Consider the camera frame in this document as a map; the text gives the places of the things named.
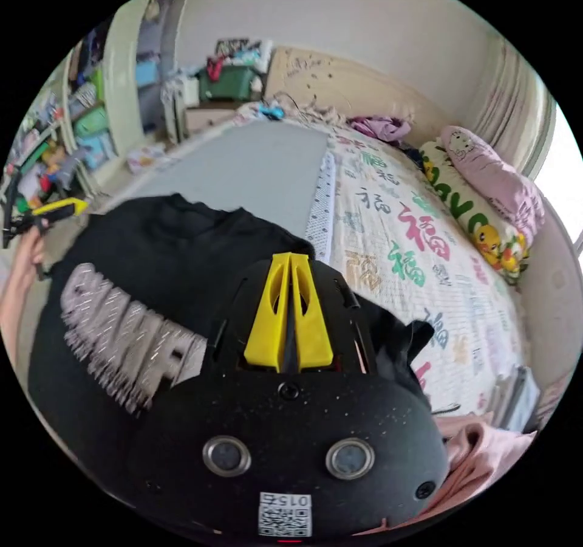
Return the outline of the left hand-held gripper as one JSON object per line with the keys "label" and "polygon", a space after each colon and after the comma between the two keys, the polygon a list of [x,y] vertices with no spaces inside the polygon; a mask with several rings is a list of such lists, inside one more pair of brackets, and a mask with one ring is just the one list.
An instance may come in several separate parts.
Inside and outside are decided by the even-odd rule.
{"label": "left hand-held gripper", "polygon": [[22,169],[22,166],[12,166],[12,169],[8,173],[10,175],[9,182],[4,193],[3,249],[7,249],[13,239],[25,234],[32,228],[36,228],[42,238],[46,233],[46,228],[49,226],[49,223],[44,223],[46,219],[66,219],[73,216],[80,216],[89,207],[89,204],[82,199],[65,198],[29,210],[24,215],[14,215],[13,209],[16,205],[18,185],[22,179]]}

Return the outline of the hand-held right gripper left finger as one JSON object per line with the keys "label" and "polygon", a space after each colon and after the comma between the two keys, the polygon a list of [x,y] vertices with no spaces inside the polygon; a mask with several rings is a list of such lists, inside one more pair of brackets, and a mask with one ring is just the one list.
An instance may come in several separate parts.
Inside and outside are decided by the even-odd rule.
{"label": "hand-held right gripper left finger", "polygon": [[284,366],[291,253],[273,255],[244,351],[249,366],[280,373]]}

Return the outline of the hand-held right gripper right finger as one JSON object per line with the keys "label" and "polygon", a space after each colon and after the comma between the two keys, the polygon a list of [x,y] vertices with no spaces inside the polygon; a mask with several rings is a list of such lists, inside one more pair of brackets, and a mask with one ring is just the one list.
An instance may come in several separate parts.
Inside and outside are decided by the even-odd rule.
{"label": "hand-held right gripper right finger", "polygon": [[327,368],[333,351],[307,255],[290,255],[290,276],[298,369]]}

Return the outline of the person's left hand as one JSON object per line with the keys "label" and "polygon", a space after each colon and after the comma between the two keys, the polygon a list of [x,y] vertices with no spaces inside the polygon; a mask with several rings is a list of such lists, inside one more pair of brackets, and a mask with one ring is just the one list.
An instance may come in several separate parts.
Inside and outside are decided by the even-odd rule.
{"label": "person's left hand", "polygon": [[15,270],[20,280],[32,281],[44,276],[44,232],[32,227],[19,240],[15,256]]}

